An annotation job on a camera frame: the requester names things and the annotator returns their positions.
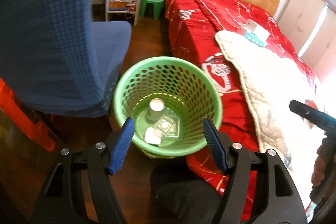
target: green plastic basket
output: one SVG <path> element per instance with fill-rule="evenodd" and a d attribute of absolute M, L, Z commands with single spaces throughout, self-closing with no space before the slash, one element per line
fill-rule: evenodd
<path fill-rule="evenodd" d="M 127 117 L 137 119 L 154 98 L 180 117 L 180 136 L 166 147 L 156 147 L 143 140 L 144 132 L 133 136 L 133 143 L 152 158 L 177 157 L 194 153 L 206 146 L 203 120 L 208 117 L 219 128 L 223 109 L 219 94 L 198 67 L 174 57 L 153 57 L 132 66 L 119 81 L 114 95 L 117 122 Z"/>

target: metal screw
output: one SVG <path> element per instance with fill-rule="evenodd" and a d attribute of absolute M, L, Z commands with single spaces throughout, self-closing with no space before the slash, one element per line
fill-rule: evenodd
<path fill-rule="evenodd" d="M 233 148 L 235 149 L 241 149 L 242 148 L 242 145 L 240 143 L 233 143 Z"/>
<path fill-rule="evenodd" d="M 274 149 L 270 149 L 269 151 L 268 151 L 268 153 L 271 155 L 271 156 L 275 156 L 277 153 L 276 153 L 276 151 L 274 150 Z"/>
<path fill-rule="evenodd" d="M 103 149 L 105 147 L 105 144 L 102 142 L 96 143 L 96 148 L 97 149 Z"/>
<path fill-rule="evenodd" d="M 62 149 L 62 151 L 61 151 L 61 154 L 62 154 L 63 156 L 68 155 L 69 153 L 70 153 L 70 150 L 69 150 L 68 148 L 64 148 L 64 149 Z"/>

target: black pants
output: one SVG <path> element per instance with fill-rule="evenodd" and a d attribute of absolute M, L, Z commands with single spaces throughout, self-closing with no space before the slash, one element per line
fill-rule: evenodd
<path fill-rule="evenodd" d="M 183 158 L 155 168 L 151 185 L 153 199 L 182 224 L 211 224 L 221 200 L 215 189 L 189 170 Z"/>

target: red blanket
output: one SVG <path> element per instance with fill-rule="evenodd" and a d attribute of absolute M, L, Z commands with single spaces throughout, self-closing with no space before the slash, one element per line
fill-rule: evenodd
<path fill-rule="evenodd" d="M 240 142 L 249 150 L 258 151 L 255 126 L 249 112 L 240 79 L 233 65 L 221 56 L 214 40 L 217 31 L 237 31 L 240 24 L 252 19 L 270 32 L 267 48 L 281 57 L 293 59 L 315 85 L 314 73 L 297 57 L 290 41 L 280 32 L 275 20 L 265 10 L 237 0 L 167 0 L 166 17 L 170 20 L 169 38 L 176 57 L 186 59 L 202 69 L 214 81 L 223 103 L 220 131 L 232 141 Z M 187 157 L 189 168 L 213 186 L 221 195 L 227 177 L 216 168 L 206 147 Z M 242 221 L 251 215 L 256 174 L 251 172 Z"/>

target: brown floor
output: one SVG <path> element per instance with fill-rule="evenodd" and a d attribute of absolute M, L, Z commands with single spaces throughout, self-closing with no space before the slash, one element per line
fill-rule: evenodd
<path fill-rule="evenodd" d="M 95 16 L 104 20 L 104 15 Z M 142 18 L 133 27 L 130 47 L 122 66 L 124 73 L 130 66 L 153 56 L 171 56 L 168 39 L 168 22 Z M 16 207 L 29 219 L 42 183 L 62 148 L 72 152 L 89 148 L 103 141 L 110 133 L 107 117 L 57 117 L 55 125 L 65 136 L 54 153 L 47 153 L 19 132 L 0 132 L 0 182 Z M 118 129 L 115 119 L 113 129 Z M 178 223 L 164 209 L 150 201 L 150 173 L 163 160 L 147 158 L 133 144 L 127 153 L 122 170 L 111 177 L 111 183 L 121 209 L 129 224 Z M 83 188 L 90 218 L 96 219 L 87 177 L 83 173 Z"/>

